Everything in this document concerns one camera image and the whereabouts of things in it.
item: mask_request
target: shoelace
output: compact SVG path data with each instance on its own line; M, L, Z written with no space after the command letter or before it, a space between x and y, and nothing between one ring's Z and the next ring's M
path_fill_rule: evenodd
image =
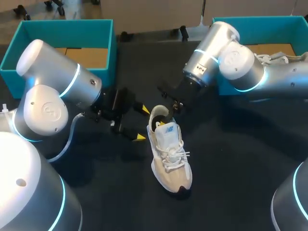
M166 170L177 169L185 164L185 161L182 158L190 156L187 155L190 152L184 152L183 146L184 146L184 141L181 141L179 147L176 149L171 147L164 150L156 146L156 149L162 152L163 164ZM171 162L170 161L171 158L176 159L176 161Z
M268 66L272 64L272 59L268 54L257 55L256 53L254 53L254 55L261 62L262 65ZM283 59L286 64L289 63L288 58L286 56L280 57L279 59Z

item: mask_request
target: black tabletop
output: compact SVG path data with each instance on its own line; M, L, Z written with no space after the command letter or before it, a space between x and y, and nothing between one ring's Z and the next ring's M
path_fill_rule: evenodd
M179 81L197 44L120 44L118 85L135 91L149 109L168 105L156 84L162 78ZM185 150L191 152L193 185L186 200L171 197L155 179L148 141L131 143L115 136L107 121L78 121L70 149L53 166L79 198L83 231L274 230L272 196L307 157L308 104L250 103L243 97L219 97L215 88L210 92L194 110L176 117ZM1 78L0 97L10 109L18 105ZM72 119L78 109L68 108ZM124 123L145 133L148 121L129 112ZM68 129L35 145L44 156L55 155Z

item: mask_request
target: shoe tongue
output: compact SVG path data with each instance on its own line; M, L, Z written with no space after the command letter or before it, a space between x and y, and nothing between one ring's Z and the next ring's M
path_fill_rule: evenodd
M177 148L179 146L178 125L174 122L157 127L155 136L158 146L163 150L167 148Z

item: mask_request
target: shoe insole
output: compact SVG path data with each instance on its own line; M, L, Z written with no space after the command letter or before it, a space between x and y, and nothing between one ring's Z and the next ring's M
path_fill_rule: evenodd
M152 120L152 130L153 131L155 131L155 129L158 127L157 125L156 125L156 123L161 123L161 121L163 120L165 118L165 116L164 115L158 115L158 116L155 116L154 118L153 118L153 120Z

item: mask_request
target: blue storage bin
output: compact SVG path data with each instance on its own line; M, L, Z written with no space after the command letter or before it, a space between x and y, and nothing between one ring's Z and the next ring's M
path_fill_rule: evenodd
M291 44L296 55L308 51L308 23L302 16L227 17L214 18L232 25L240 33L243 45ZM221 75L218 75L220 95L238 95L238 91Z
M25 81L16 72L17 62L24 49L35 39L55 48L106 48L106 68L88 68L108 87L115 81L116 37L112 20L50 20L22 21L0 65L0 74L12 96L20 99Z

